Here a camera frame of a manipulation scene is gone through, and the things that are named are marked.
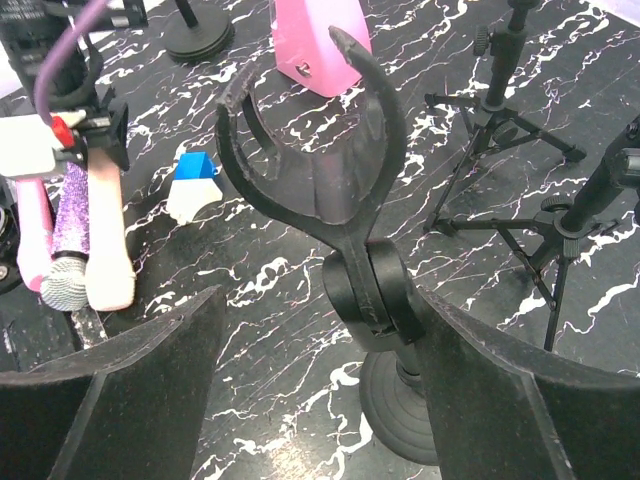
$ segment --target purple glitter microphone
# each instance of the purple glitter microphone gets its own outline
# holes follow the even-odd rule
[[[53,263],[40,294],[55,310],[74,312],[87,305],[85,270],[89,259],[87,172],[69,163],[53,231]]]

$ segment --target tripod knob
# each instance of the tripod knob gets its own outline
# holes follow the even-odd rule
[[[571,198],[565,195],[553,195],[545,198],[540,204],[543,212],[557,212],[559,210],[569,210],[573,206]]]
[[[502,122],[493,131],[493,141],[500,146],[504,146],[518,136],[518,127],[511,120]]]
[[[489,27],[486,25],[476,27],[476,38],[473,41],[473,54],[476,57],[483,56],[487,52],[490,43],[491,35],[489,34]]]

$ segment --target knob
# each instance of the knob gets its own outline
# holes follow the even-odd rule
[[[491,35],[489,35],[489,27],[486,25],[480,25],[476,28],[476,38],[473,41],[473,54],[476,57],[483,56],[489,44],[491,43]]]

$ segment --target cable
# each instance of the cable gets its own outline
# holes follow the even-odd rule
[[[36,112],[45,124],[51,125],[53,122],[49,109],[49,85],[70,58],[78,40],[87,36],[100,21],[108,4],[109,0],[90,0],[75,19],[75,28],[69,26],[64,31],[42,63],[33,96]]]

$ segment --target pink object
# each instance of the pink object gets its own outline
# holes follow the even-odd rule
[[[278,70],[312,92],[335,97],[360,80],[329,37],[338,27],[371,52],[359,0],[270,0]]]
[[[20,246],[18,268],[29,290],[40,292],[42,277],[49,273],[53,243],[53,220],[49,198],[40,178],[16,181]]]

